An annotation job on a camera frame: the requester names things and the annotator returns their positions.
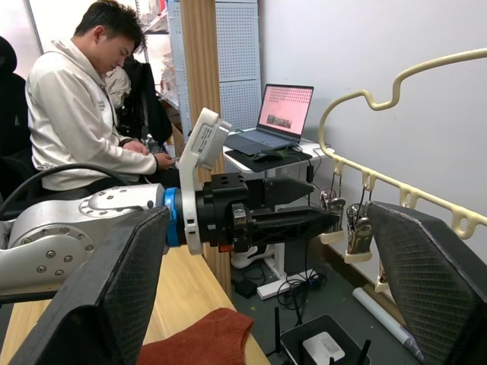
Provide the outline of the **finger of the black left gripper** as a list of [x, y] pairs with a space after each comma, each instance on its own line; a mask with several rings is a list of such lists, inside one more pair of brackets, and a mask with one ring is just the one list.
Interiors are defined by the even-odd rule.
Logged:
[[268, 208], [287, 205], [309, 195], [314, 186], [308, 182], [288, 177], [272, 177], [263, 180], [263, 204]]
[[339, 215], [321, 208], [293, 207], [253, 214], [247, 225], [249, 244], [308, 241], [339, 222]]

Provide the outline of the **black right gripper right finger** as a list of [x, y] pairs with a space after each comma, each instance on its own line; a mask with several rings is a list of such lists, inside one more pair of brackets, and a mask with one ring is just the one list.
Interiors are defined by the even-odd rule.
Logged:
[[486, 362], [486, 265], [441, 219], [370, 202], [393, 299], [426, 364]]

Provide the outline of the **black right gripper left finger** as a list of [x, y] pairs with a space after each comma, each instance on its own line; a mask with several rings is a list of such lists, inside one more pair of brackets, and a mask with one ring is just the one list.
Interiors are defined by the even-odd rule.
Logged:
[[135, 364], [154, 307], [168, 208], [129, 215], [64, 282], [12, 364]]

